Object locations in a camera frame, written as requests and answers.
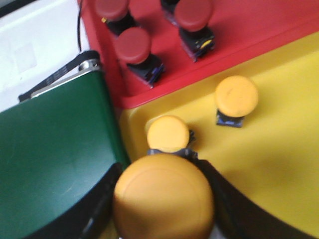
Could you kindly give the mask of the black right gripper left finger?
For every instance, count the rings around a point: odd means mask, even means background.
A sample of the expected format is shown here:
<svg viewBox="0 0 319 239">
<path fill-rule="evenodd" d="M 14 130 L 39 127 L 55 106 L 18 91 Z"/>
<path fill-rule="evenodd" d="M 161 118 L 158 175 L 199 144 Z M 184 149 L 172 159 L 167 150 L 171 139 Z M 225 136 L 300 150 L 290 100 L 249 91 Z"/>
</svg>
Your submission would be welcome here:
<svg viewBox="0 0 319 239">
<path fill-rule="evenodd" d="M 76 203 L 56 216 L 49 210 L 56 203 L 49 199 L 35 200 L 29 222 L 35 226 L 23 239 L 96 239 L 111 217 L 112 197 L 115 185 L 123 173 L 123 164 L 110 166 L 101 179 Z"/>
</svg>

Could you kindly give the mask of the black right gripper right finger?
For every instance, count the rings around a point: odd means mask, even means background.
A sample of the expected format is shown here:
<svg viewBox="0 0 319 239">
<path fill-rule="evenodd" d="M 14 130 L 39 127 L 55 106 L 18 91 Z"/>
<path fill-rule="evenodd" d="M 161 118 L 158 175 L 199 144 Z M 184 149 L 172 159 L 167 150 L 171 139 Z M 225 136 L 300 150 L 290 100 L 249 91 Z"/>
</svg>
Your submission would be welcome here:
<svg viewBox="0 0 319 239">
<path fill-rule="evenodd" d="M 313 239 L 252 202 L 207 160 L 196 166 L 208 180 L 215 203 L 215 219 L 228 239 Z"/>
</svg>

